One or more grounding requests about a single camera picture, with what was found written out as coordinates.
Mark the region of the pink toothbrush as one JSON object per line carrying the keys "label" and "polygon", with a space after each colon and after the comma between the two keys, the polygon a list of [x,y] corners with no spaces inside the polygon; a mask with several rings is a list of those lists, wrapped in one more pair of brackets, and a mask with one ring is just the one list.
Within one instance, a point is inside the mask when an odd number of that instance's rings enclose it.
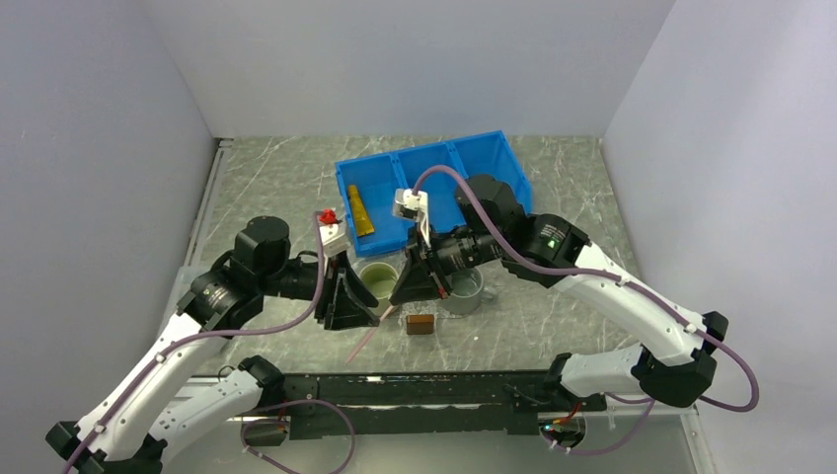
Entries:
{"label": "pink toothbrush", "polygon": [[[396,309],[397,306],[390,305],[381,315],[379,322],[382,323],[383,321],[385,321],[396,311]],[[362,351],[362,349],[369,343],[369,341],[375,335],[377,330],[378,327],[372,327],[361,337],[361,339],[355,344],[355,346],[346,356],[344,360],[345,364],[350,364],[356,358],[356,356]]]}

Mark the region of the grey ceramic mug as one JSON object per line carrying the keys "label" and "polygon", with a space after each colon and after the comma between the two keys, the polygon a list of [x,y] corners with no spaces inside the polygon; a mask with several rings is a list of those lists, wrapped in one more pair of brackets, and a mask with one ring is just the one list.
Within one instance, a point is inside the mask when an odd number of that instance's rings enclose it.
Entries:
{"label": "grey ceramic mug", "polygon": [[478,269],[467,269],[448,277],[451,291],[440,306],[455,316],[466,316],[476,312],[483,302],[495,301],[497,291],[486,286],[483,274]]}

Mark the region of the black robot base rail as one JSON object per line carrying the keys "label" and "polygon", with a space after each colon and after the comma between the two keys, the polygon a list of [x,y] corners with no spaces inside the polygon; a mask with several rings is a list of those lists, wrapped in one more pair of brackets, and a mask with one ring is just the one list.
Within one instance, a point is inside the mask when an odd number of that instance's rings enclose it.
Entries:
{"label": "black robot base rail", "polygon": [[245,439],[258,445],[349,431],[548,434],[575,446],[587,431],[587,415],[613,424],[618,415],[640,415],[648,403],[624,395],[576,398],[545,370],[282,373],[241,363],[218,383],[164,408],[149,434],[168,444],[189,443],[229,418],[251,416],[256,422]]}

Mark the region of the cream ceramic mug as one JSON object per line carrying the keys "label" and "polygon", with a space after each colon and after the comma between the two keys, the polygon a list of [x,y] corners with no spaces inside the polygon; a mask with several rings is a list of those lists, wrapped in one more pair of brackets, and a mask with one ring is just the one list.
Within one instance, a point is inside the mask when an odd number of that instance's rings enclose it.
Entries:
{"label": "cream ceramic mug", "polygon": [[361,269],[359,277],[377,301],[373,311],[382,314],[391,306],[390,297],[399,278],[398,272],[389,264],[373,262]]}

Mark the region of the clear acrylic toothbrush holder tray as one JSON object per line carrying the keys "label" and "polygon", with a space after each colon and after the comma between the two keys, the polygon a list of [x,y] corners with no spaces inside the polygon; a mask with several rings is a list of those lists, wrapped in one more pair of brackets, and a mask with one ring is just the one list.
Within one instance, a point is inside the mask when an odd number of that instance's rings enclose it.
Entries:
{"label": "clear acrylic toothbrush holder tray", "polygon": [[431,335],[435,331],[435,316],[433,314],[408,315],[405,331],[409,336]]}

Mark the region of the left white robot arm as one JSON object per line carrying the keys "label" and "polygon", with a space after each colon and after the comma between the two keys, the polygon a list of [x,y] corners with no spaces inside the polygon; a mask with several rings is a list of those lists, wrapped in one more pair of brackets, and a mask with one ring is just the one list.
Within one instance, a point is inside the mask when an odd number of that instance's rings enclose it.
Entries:
{"label": "left white robot arm", "polygon": [[328,209],[315,221],[316,249],[293,253],[283,219],[251,219],[233,247],[192,281],[155,343],[116,389],[81,419],[59,422],[47,433],[64,470],[158,473],[223,421],[280,410],[290,395],[285,375],[259,355],[174,403],[207,359],[232,339],[253,334],[250,322],[269,297],[305,301],[303,317],[328,330],[376,326],[376,299],[348,260],[345,222]]}

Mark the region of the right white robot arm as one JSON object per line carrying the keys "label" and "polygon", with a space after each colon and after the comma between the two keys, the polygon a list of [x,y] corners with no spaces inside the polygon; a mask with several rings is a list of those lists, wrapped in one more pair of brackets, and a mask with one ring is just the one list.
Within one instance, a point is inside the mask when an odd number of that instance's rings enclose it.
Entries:
{"label": "right white robot arm", "polygon": [[447,233],[429,224],[429,196],[398,189],[394,215],[411,220],[407,262],[390,296],[394,305],[453,294],[453,276],[499,261],[511,274],[573,296],[632,334],[637,343],[594,355],[557,355],[544,383],[550,406],[566,410],[597,393],[644,393],[685,408],[711,386],[713,353],[727,319],[676,309],[625,271],[586,233],[551,213],[528,213],[509,184],[476,175],[455,191],[464,224]]}

